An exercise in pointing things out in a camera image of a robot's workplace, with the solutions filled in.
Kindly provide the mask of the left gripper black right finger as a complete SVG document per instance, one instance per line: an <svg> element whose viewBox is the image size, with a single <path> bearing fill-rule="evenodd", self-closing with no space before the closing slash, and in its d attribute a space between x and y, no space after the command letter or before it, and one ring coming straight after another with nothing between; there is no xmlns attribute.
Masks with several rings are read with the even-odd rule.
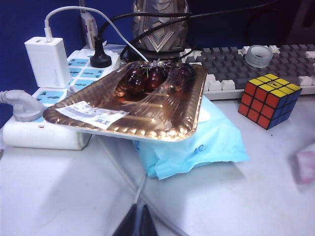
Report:
<svg viewBox="0 0 315 236"><path fill-rule="evenodd" d="M156 227L151 217L149 208L144 205L141 215L141 235L142 236L158 236Z"/></svg>

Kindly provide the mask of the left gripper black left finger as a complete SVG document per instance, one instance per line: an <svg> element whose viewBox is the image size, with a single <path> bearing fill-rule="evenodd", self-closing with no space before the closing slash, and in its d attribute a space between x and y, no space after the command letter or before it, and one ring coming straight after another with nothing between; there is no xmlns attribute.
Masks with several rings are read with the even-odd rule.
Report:
<svg viewBox="0 0 315 236"><path fill-rule="evenodd" d="M133 204L122 222L117 228L118 236L138 236L139 235L139 210L138 205Z"/></svg>

